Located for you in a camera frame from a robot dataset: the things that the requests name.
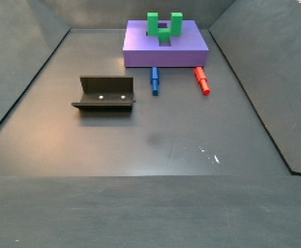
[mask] red cylinder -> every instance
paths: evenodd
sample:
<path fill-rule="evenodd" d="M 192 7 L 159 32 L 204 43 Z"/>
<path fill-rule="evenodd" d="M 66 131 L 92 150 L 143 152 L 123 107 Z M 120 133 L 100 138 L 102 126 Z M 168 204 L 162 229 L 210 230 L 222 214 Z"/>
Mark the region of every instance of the red cylinder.
<path fill-rule="evenodd" d="M 204 95 L 208 95 L 211 90 L 210 90 L 210 86 L 208 86 L 207 75 L 206 75 L 203 68 L 200 66 L 198 66 L 194 70 L 194 73 L 196 76 L 198 84 L 202 88 L 202 92 Z"/>

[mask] green u-shaped block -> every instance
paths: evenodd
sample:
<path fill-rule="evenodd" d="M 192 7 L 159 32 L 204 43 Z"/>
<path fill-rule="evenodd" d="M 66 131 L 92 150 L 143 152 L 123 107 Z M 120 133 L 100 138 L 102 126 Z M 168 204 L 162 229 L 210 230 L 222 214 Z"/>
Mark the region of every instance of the green u-shaped block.
<path fill-rule="evenodd" d="M 148 13 L 148 35 L 158 36 L 162 43 L 170 42 L 171 36 L 180 36 L 183 30 L 183 13 L 171 13 L 171 27 L 158 27 L 158 13 Z"/>

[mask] blue cylinder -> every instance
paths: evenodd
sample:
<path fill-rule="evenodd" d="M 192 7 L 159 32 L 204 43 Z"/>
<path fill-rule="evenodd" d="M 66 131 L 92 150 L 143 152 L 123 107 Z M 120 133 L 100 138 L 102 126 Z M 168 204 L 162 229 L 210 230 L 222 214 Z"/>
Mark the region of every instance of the blue cylinder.
<path fill-rule="evenodd" d="M 151 68 L 151 85 L 152 85 L 152 95 L 159 94 L 159 69 L 156 67 Z"/>
<path fill-rule="evenodd" d="M 159 83 L 158 83 L 158 79 L 152 80 L 152 95 L 158 96 L 159 94 Z"/>

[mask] dark gray bracket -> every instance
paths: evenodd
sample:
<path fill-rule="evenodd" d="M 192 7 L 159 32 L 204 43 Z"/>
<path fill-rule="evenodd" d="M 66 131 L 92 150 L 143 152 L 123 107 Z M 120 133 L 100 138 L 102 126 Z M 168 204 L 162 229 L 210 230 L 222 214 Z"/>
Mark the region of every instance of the dark gray bracket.
<path fill-rule="evenodd" d="M 126 76 L 82 76 L 83 97 L 72 105 L 83 110 L 132 109 L 134 78 Z"/>

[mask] purple block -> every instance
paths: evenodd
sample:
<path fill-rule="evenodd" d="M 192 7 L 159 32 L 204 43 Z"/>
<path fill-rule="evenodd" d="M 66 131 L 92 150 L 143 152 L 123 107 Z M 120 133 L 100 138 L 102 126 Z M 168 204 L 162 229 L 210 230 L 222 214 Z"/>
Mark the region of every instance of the purple block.
<path fill-rule="evenodd" d="M 148 22 L 130 20 L 124 39 L 126 67 L 206 66 L 208 47 L 194 20 L 184 20 L 183 35 L 171 37 L 171 46 L 159 45 L 156 36 L 147 35 Z"/>

